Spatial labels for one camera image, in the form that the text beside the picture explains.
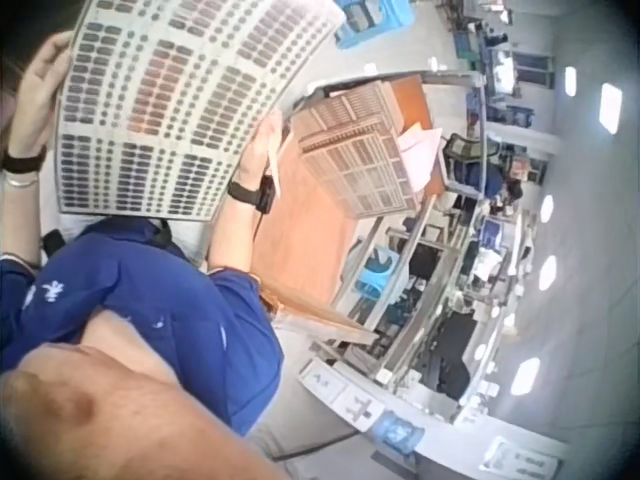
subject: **ceiling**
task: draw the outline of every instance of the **ceiling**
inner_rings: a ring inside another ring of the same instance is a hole
[[[555,255],[546,292],[538,276],[516,314],[520,339],[501,347],[493,413],[567,441],[560,479],[602,478],[640,435],[640,71],[638,34],[612,2],[595,1],[558,17],[555,38],[556,134],[563,140],[543,187],[551,220],[536,238],[534,271]],[[564,69],[577,69],[577,95]],[[598,121],[600,89],[623,91],[615,136]],[[541,360],[531,393],[509,385],[519,364]]]

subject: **bracelet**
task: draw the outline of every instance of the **bracelet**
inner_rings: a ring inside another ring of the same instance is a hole
[[[35,178],[33,178],[32,180],[29,180],[28,182],[18,182],[16,180],[14,180],[13,178],[9,178],[5,174],[4,180],[9,185],[11,185],[13,188],[18,188],[18,189],[29,188],[30,186],[35,185],[36,183],[38,183],[38,177],[37,176]]]

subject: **cable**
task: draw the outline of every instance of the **cable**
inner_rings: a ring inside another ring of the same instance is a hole
[[[256,237],[258,236],[258,230],[260,230],[260,225],[262,224],[262,219],[264,218],[264,213],[260,214],[260,218],[258,219],[258,223],[256,224],[256,229],[253,232],[253,242],[255,243]]]
[[[327,442],[320,443],[318,445],[314,445],[313,447],[304,448],[302,450],[298,450],[297,452],[285,453],[284,455],[278,455],[277,457],[272,457],[271,461],[274,463],[282,463],[289,460],[293,460],[294,458],[304,457],[307,455],[311,455],[313,453],[324,450],[325,448],[331,447],[333,445],[337,445],[338,443],[342,443],[350,438],[353,438],[359,435],[360,432],[358,430],[354,430],[353,432],[349,432],[346,435],[342,435],[340,437],[336,437],[333,440],[329,440]]]

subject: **fluorescent light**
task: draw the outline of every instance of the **fluorescent light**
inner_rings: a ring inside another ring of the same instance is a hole
[[[546,197],[544,197],[542,206],[540,207],[540,221],[542,223],[547,223],[549,220],[551,220],[553,206],[553,197],[551,195],[547,195]]]
[[[576,96],[578,89],[578,72],[573,67],[567,67],[564,69],[564,91],[570,97]]]
[[[622,90],[609,83],[602,85],[600,97],[600,123],[611,135],[618,131],[620,110],[622,108]]]
[[[538,287],[540,291],[544,292],[548,290],[551,284],[556,279],[557,261],[555,255],[550,255],[540,268],[540,279],[538,280]]]
[[[504,319],[505,327],[513,327],[515,324],[516,324],[516,314],[515,313],[507,315],[507,317]]]
[[[478,345],[478,348],[476,348],[476,351],[473,354],[474,360],[482,359],[482,357],[484,357],[484,352],[486,351],[487,351],[487,346],[484,343],[482,345]]]
[[[518,368],[518,373],[516,373],[516,377],[513,379],[513,383],[511,384],[511,395],[519,396],[529,393],[533,388],[533,383],[538,375],[538,370],[540,370],[539,358],[534,357],[522,362],[520,364],[520,368]]]

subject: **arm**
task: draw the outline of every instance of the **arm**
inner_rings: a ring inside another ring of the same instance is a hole
[[[53,103],[71,63],[71,33],[49,38],[24,73],[11,125],[8,153],[35,157],[53,129]],[[38,174],[5,173],[0,215],[0,249],[37,266],[40,264],[40,198]]]
[[[267,165],[270,142],[279,145],[282,115],[274,112],[258,127],[256,137],[245,150],[235,181],[248,190],[258,190]],[[209,270],[228,267],[243,272],[251,269],[253,231],[257,212],[253,205],[227,196],[222,204],[211,237],[207,264]]]

